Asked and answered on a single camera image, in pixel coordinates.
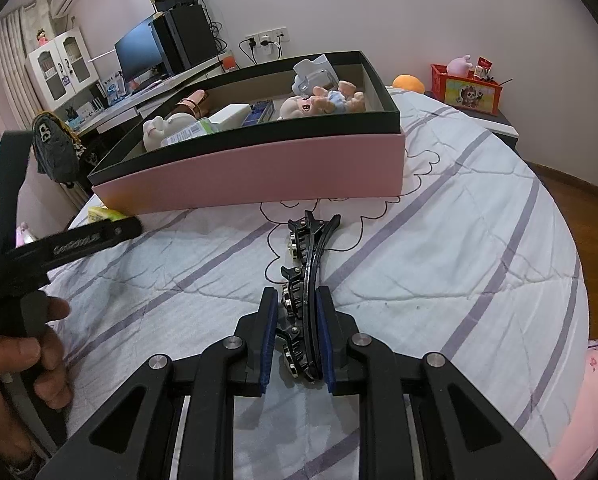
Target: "baseboard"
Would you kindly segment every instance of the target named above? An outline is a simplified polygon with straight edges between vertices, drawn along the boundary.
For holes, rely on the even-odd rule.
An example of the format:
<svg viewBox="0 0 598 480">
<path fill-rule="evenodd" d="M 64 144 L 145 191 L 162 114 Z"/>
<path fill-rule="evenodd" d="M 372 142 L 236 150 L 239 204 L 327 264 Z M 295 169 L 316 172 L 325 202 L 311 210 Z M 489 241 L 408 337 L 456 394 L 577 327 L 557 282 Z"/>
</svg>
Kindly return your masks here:
<svg viewBox="0 0 598 480">
<path fill-rule="evenodd" d="M 582 191 L 587 193 L 593 194 L 598 197 L 598 186 L 594 184 L 590 184 L 585 180 L 582 180 L 576 176 L 563 173 L 562 171 L 555 170 L 554 168 L 549 168 L 544 166 L 543 164 L 537 164 L 535 162 L 525 161 L 525 163 L 530 166 L 530 169 L 534 171 L 539 177 L 547 176 L 558 182 L 562 182 L 563 184 L 568 184 L 569 186 L 573 186 L 579 188 Z"/>
</svg>

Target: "human hand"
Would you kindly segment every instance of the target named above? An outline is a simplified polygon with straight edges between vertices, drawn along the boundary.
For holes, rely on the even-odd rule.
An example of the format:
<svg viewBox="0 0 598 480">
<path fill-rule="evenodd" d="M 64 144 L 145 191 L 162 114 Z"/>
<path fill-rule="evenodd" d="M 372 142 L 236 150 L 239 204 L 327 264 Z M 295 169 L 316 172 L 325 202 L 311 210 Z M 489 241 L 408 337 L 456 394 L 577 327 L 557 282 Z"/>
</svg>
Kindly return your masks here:
<svg viewBox="0 0 598 480">
<path fill-rule="evenodd" d="M 66 301 L 50 298 L 48 320 L 63 319 L 70 313 Z M 50 327 L 41 344 L 37 339 L 0 336 L 0 376 L 27 370 L 40 360 L 45 368 L 34 383 L 34 391 L 54 409 L 65 408 L 72 400 L 63 363 L 63 344 Z M 10 410 L 0 391 L 0 457 L 11 465 L 20 465 L 32 457 L 32 444 L 26 431 Z"/>
</svg>

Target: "blue gripper pad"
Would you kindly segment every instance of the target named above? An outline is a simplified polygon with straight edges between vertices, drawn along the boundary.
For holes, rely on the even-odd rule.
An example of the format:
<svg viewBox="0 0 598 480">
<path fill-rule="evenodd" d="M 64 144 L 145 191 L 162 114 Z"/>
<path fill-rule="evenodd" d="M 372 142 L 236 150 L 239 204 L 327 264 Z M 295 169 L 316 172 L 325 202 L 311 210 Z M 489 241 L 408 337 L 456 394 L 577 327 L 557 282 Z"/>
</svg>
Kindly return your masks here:
<svg viewBox="0 0 598 480">
<path fill-rule="evenodd" d="M 268 322 L 264 333 L 263 343 L 261 345 L 261 363 L 259 375 L 259 385 L 264 394 L 268 383 L 270 382 L 270 372 L 272 370 L 272 357 L 274 356 L 274 332 L 276 331 L 276 322 L 279 316 L 279 295 L 274 291 L 270 304 L 268 305 Z"/>
<path fill-rule="evenodd" d="M 330 330 L 326 321 L 326 313 L 323 309 L 321 295 L 317 297 L 317 334 L 319 335 L 319 349 L 321 350 L 321 368 L 323 370 L 323 380 L 328 385 L 329 393 L 332 393 L 335 385 L 335 369 L 332 362 L 332 340 L 330 339 Z"/>
</svg>

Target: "bed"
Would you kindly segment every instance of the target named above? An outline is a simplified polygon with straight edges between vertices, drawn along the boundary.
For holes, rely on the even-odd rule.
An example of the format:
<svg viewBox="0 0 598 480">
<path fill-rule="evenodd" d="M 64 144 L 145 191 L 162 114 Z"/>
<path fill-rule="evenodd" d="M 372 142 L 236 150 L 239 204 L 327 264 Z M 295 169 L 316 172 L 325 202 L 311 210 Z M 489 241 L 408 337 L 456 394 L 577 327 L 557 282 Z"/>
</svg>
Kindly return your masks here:
<svg viewBox="0 0 598 480">
<path fill-rule="evenodd" d="M 284 222 L 307 209 L 342 216 L 320 272 L 335 306 L 394 351 L 444 353 L 549 459 L 588 341 L 570 231 L 493 134 L 426 96 L 390 94 L 407 135 L 401 196 L 145 215 L 140 238 L 51 274 L 47 292 L 72 305 L 55 325 L 75 394 L 70 434 L 151 355 L 176 360 L 232 334 L 291 266 Z M 266 395 L 237 399 L 234 428 L 237 479 L 357 478 L 356 398 L 295 382 L 278 347 Z"/>
</svg>

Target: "wooden floor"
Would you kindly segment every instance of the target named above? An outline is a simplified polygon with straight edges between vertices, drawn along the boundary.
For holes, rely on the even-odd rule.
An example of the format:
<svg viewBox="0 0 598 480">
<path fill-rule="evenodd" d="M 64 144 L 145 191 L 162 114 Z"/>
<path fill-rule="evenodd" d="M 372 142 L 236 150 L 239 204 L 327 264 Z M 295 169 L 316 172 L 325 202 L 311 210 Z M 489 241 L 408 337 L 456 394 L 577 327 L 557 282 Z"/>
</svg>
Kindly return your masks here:
<svg viewBox="0 0 598 480">
<path fill-rule="evenodd" d="M 575 239 L 590 307 L 590 339 L 598 338 L 598 196 L 536 170 Z"/>
</svg>

